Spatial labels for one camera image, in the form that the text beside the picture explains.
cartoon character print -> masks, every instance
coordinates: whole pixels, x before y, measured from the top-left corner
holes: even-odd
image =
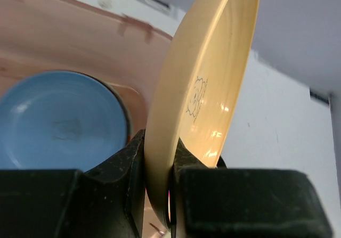
[[[204,98],[206,86],[207,80],[204,81],[202,78],[197,77],[186,110],[186,112],[188,112],[190,116],[194,117],[194,121],[196,120],[198,113],[200,111],[201,101]]]

white surface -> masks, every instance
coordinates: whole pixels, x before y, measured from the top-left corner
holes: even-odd
[[[99,7],[98,0],[78,1]],[[135,0],[111,1],[109,11],[147,21],[170,35],[184,15],[173,20]],[[341,226],[329,108],[312,101],[308,87],[259,63],[253,54],[222,155],[229,167],[308,174],[334,229]]]

yellow plate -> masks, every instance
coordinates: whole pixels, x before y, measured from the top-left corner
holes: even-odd
[[[144,141],[147,193],[165,226],[168,176],[179,137],[206,166],[217,164],[241,87],[258,2],[196,0],[167,52]]]

blue plate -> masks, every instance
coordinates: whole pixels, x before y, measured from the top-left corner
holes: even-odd
[[[115,95],[75,72],[31,76],[0,99],[0,169],[87,171],[127,140]]]

